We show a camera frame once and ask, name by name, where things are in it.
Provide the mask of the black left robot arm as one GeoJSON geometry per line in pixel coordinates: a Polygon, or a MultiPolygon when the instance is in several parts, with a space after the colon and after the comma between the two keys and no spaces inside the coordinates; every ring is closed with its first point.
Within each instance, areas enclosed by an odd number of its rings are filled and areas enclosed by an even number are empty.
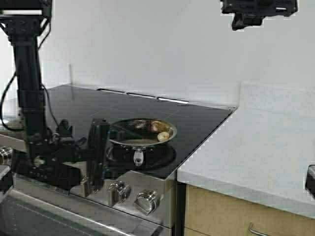
{"type": "Polygon", "coordinates": [[[50,0],[3,0],[0,27],[13,48],[17,98],[23,123],[26,151],[13,151],[15,174],[69,191],[86,179],[96,191],[103,186],[103,161],[110,125],[105,119],[91,122],[89,135],[76,140],[68,120],[52,131],[46,122],[51,107],[42,83],[38,37],[51,29],[50,0]]]}

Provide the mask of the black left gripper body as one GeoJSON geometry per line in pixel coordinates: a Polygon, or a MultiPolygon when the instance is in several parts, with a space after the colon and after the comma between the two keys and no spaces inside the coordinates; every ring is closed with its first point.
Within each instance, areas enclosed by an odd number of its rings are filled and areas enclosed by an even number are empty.
{"type": "Polygon", "coordinates": [[[110,124],[105,119],[94,118],[88,136],[77,140],[61,138],[43,119],[26,123],[28,160],[24,164],[24,175],[70,191],[80,184],[83,175],[79,168],[68,163],[88,162],[92,183],[99,185],[99,166],[103,163],[109,130],[110,124]]]}

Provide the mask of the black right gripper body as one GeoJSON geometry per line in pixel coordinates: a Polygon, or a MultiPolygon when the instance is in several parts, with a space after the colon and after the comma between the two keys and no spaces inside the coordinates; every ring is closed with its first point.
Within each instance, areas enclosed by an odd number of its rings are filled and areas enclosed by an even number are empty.
{"type": "Polygon", "coordinates": [[[222,0],[221,13],[233,14],[233,31],[261,26],[266,17],[290,17],[298,11],[296,0],[222,0]]]}

